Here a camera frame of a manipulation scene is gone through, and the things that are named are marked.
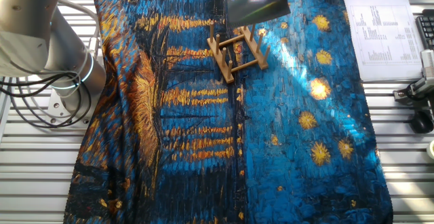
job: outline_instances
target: yellow star pattern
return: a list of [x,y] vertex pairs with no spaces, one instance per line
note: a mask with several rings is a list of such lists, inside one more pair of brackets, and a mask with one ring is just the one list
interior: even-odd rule
[[311,112],[303,111],[298,118],[298,123],[305,130],[312,129],[318,125],[317,120]]
[[315,142],[311,151],[312,160],[317,164],[317,166],[322,166],[324,163],[330,163],[330,153],[323,143]]
[[331,64],[332,56],[328,52],[321,50],[317,53],[317,60],[320,64]]
[[318,15],[312,22],[317,25],[320,31],[330,31],[330,22],[326,17]]
[[264,37],[267,35],[267,33],[268,33],[268,31],[266,30],[266,29],[260,29],[259,31],[258,31],[258,35],[263,35]]
[[351,153],[354,151],[354,149],[351,147],[348,139],[342,139],[339,141],[338,147],[340,154],[344,159],[351,159]]
[[326,99],[332,91],[327,80],[325,79],[314,79],[311,82],[311,88],[311,95],[316,100]]
[[271,142],[273,143],[273,145],[279,145],[279,139],[275,135],[271,137]]

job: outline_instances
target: blue fabric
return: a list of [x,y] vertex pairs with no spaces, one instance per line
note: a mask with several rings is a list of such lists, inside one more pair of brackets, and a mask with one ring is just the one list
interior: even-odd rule
[[64,222],[392,223],[343,0],[289,2],[228,85],[226,0],[95,0],[107,83]]

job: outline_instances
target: orange brushstroke pattern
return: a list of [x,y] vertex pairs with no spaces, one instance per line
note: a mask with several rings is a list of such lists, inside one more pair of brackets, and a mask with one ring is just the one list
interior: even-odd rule
[[217,217],[214,217],[214,222],[210,221],[207,222],[206,220],[202,219],[196,219],[196,217],[193,219],[193,222],[188,221],[186,224],[218,224]]
[[188,162],[194,162],[199,160],[206,160],[211,157],[219,157],[229,159],[235,155],[235,150],[233,147],[228,147],[222,151],[199,151],[197,153],[174,153],[172,155],[172,160],[185,160]]
[[224,139],[198,138],[198,139],[193,139],[191,142],[190,140],[188,140],[186,143],[182,143],[182,144],[179,142],[178,139],[176,139],[174,143],[170,143],[169,145],[166,145],[165,148],[167,150],[197,151],[200,149],[204,149],[206,147],[213,147],[216,145],[232,145],[232,144],[233,144],[233,138],[224,138]]
[[190,50],[184,47],[170,47],[167,49],[167,58],[165,59],[168,62],[167,67],[171,69],[177,62],[182,60],[186,60],[189,58],[200,59],[206,57],[212,57],[211,50]]
[[224,103],[228,102],[228,98],[205,98],[205,99],[196,99],[194,97],[196,96],[220,96],[222,94],[227,94],[227,89],[205,89],[205,90],[193,90],[188,91],[185,89],[172,89],[168,90],[164,93],[164,97],[162,99],[163,103],[167,103],[170,107],[170,105],[209,105],[213,103]]
[[169,26],[170,30],[180,32],[188,30],[190,28],[209,26],[213,20],[196,20],[194,17],[188,16],[162,16],[155,14],[154,17],[141,17],[137,20],[136,28],[144,29],[145,31],[151,30],[156,24],[158,24],[158,29],[163,29]]
[[187,130],[181,129],[181,127],[175,128],[173,127],[171,130],[165,131],[165,136],[171,137],[171,136],[187,136],[187,135],[205,135],[205,134],[211,134],[211,133],[230,133],[232,131],[232,126],[223,127],[223,128],[210,128],[210,127],[201,127],[201,128],[189,128]]

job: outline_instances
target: wooden peg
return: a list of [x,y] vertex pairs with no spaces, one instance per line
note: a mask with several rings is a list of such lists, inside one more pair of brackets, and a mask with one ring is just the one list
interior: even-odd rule
[[253,36],[254,36],[254,33],[255,33],[255,28],[256,28],[256,24],[253,24],[252,25],[252,31],[250,32],[250,41],[253,40]]
[[214,58],[216,59],[216,62],[218,64],[218,68],[220,68],[220,71],[222,72],[222,75],[227,83],[234,82],[233,76],[231,73],[228,75],[228,64],[226,61],[224,61],[224,55],[226,55],[227,49],[224,48],[223,50],[220,50],[219,52],[218,45],[215,45],[214,43],[211,43],[210,38],[207,38],[207,42],[209,47],[211,48],[212,54]]
[[231,73],[232,73],[232,65],[233,65],[233,62],[232,62],[232,60],[230,60],[230,61],[229,61],[229,67],[228,67],[228,77],[231,76]]
[[258,45],[256,46],[256,52],[260,51],[260,44],[262,43],[262,37],[264,36],[264,34],[259,34],[259,41],[258,41]]
[[267,58],[269,57],[270,48],[271,48],[271,46],[269,45],[269,46],[267,47],[267,50],[265,51],[264,61],[267,61]]
[[244,35],[239,35],[239,36],[236,36],[236,37],[231,38],[231,39],[229,39],[229,40],[222,41],[222,42],[219,44],[219,46],[220,46],[220,47],[224,47],[224,46],[226,46],[226,45],[229,45],[229,44],[235,43],[236,41],[241,40],[241,39],[244,39]]
[[225,62],[224,60],[226,59],[226,48],[222,49],[222,57],[223,57],[223,62]]
[[217,51],[217,54],[218,54],[218,51],[220,50],[220,34],[217,34],[217,36],[216,36],[216,51]]
[[258,60],[253,60],[253,61],[250,61],[248,63],[245,63],[245,64],[242,64],[240,66],[237,66],[234,69],[232,69],[232,72],[239,71],[240,69],[247,68],[249,66],[252,66],[253,64],[258,64]]
[[210,32],[211,32],[211,35],[210,35],[210,42],[212,43],[212,40],[214,39],[214,21],[211,21],[211,24],[210,24]]

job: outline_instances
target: metal table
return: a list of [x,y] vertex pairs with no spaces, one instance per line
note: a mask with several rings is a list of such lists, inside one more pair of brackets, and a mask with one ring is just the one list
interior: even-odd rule
[[[93,0],[70,1],[95,11]],[[425,8],[434,9],[434,0],[410,0],[410,3],[415,16],[421,15]],[[60,11],[87,44],[94,32],[94,22],[66,6],[61,5]],[[434,133],[415,135],[403,123],[413,114],[413,108],[396,103],[392,91],[406,87],[407,83],[363,86],[392,196],[395,222],[434,223],[434,160],[425,152],[427,143],[434,140]],[[50,94],[47,89],[36,97],[45,109]],[[24,108],[23,102],[17,102]],[[23,111],[36,121],[29,111]],[[0,132],[4,129],[0,141],[0,224],[61,223],[85,130],[46,132],[24,123],[13,109],[6,113],[3,128],[0,122]]]

